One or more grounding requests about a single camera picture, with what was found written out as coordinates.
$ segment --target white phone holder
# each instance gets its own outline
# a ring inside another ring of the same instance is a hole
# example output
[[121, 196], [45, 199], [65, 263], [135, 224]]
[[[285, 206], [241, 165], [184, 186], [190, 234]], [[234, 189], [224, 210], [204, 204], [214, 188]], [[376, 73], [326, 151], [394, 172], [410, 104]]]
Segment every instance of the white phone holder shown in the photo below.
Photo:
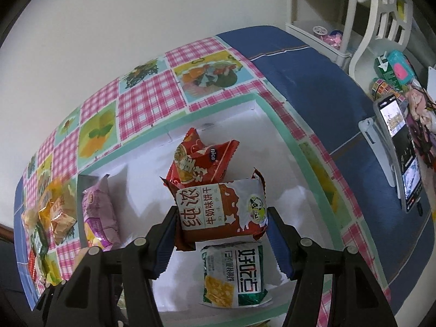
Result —
[[391, 187], [397, 186], [398, 188], [398, 181], [394, 171], [392, 157], [377, 121], [373, 118], [366, 118], [359, 122], [359, 129], [379, 161], [387, 182]]

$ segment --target white wall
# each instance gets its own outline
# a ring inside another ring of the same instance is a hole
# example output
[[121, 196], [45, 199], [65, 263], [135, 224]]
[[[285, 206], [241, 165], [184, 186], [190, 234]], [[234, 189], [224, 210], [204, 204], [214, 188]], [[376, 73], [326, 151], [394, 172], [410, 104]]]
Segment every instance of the white wall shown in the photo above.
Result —
[[283, 28], [285, 0], [32, 0], [0, 50], [0, 223], [49, 133], [143, 61], [220, 32]]

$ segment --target smartphone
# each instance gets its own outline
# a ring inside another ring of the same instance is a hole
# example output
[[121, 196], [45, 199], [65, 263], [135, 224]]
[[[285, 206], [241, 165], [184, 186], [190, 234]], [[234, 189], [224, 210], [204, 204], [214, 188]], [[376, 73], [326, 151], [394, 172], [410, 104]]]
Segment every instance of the smartphone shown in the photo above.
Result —
[[418, 158], [409, 128], [395, 95], [374, 102], [374, 110], [392, 157], [402, 209], [409, 212], [422, 190]]

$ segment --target blue gripper pad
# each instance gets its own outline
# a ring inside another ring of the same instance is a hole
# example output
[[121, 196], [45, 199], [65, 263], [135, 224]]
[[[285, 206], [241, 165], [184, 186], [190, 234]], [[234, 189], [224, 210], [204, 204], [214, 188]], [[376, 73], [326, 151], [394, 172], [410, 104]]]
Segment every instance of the blue gripper pad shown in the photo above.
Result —
[[292, 268], [291, 251], [289, 250], [285, 239], [283, 238], [277, 224], [274, 221], [272, 215], [268, 213], [268, 227], [267, 236], [270, 241], [272, 251], [274, 252], [275, 259], [282, 273], [286, 274], [288, 278], [291, 278], [294, 273]]
[[174, 216], [166, 227], [161, 241], [158, 244], [156, 250], [156, 264], [154, 266], [153, 272], [159, 275], [166, 271], [169, 263], [169, 259], [173, 254], [174, 250], [174, 239], [176, 236], [176, 217]]

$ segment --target screw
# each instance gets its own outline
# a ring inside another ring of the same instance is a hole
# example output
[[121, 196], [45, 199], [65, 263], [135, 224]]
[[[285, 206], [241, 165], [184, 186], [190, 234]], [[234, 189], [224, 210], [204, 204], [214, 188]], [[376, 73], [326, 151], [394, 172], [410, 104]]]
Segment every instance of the screw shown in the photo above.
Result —
[[304, 247], [310, 247], [312, 245], [312, 240], [310, 238], [302, 238], [300, 241], [301, 245]]
[[89, 253], [90, 255], [96, 255], [96, 254], [98, 254], [99, 252], [100, 252], [100, 248], [98, 248], [97, 246], [91, 247], [91, 248], [88, 250], [88, 253]]
[[144, 246], [146, 243], [147, 243], [147, 240], [144, 237], [138, 237], [134, 241], [135, 246]]
[[348, 253], [351, 253], [352, 255], [355, 255], [357, 252], [359, 252], [359, 250], [354, 246], [348, 246], [347, 251], [348, 251]]

